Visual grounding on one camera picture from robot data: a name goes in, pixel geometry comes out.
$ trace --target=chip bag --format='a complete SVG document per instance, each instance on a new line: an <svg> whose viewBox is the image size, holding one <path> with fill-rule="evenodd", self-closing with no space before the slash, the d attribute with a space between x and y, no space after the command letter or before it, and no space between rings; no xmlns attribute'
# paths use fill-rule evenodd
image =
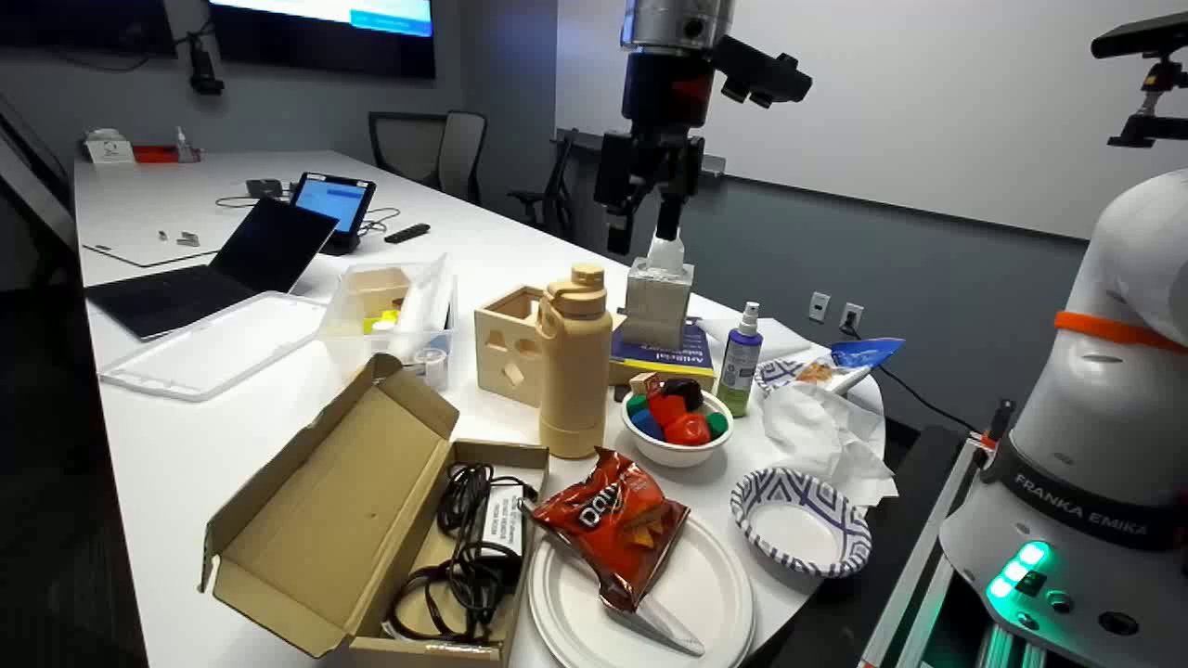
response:
<svg viewBox="0 0 1188 668"><path fill-rule="evenodd" d="M626 613L662 575L686 514L686 504L668 501L652 476L614 447L596 447L591 478L531 510L533 524L578 550L596 575L596 592Z"/></svg>

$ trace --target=floor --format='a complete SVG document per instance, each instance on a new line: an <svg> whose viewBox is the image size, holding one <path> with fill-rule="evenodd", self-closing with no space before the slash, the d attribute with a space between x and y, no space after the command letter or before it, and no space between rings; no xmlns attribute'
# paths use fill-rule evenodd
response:
<svg viewBox="0 0 1188 668"><path fill-rule="evenodd" d="M0 360L0 645L146 664L82 293L0 293Z"/></svg>

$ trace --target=plastic bottle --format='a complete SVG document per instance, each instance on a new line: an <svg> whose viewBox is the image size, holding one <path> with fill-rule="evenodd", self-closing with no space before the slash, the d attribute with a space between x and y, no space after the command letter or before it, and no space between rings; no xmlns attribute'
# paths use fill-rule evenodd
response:
<svg viewBox="0 0 1188 668"><path fill-rule="evenodd" d="M537 336L547 345L537 433L561 460L593 456L601 446L610 330L601 266L578 263L568 283L547 288L537 311Z"/></svg>
<svg viewBox="0 0 1188 668"><path fill-rule="evenodd" d="M729 352L716 379L716 397L731 408L731 416L747 416L756 352L763 334L756 334L756 299L747 299L741 321L729 336Z"/></svg>

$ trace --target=tablet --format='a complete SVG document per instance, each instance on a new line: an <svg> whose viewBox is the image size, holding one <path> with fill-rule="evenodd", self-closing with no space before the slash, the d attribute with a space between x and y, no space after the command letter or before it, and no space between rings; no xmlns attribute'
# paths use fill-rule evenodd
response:
<svg viewBox="0 0 1188 668"><path fill-rule="evenodd" d="M327 253L354 253L370 204L374 183L303 170L293 204L334 217Z"/></svg>

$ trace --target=power outlet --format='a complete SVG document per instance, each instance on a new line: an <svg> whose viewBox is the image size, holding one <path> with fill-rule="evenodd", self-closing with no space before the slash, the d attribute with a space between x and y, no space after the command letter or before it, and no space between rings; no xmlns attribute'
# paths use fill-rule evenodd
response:
<svg viewBox="0 0 1188 668"><path fill-rule="evenodd" d="M812 293L808 298L808 320L822 321L827 316L832 293Z"/></svg>
<svg viewBox="0 0 1188 668"><path fill-rule="evenodd" d="M858 330L858 326L860 326L860 316L864 316L864 304L848 299L839 326L843 326L843 330Z"/></svg>

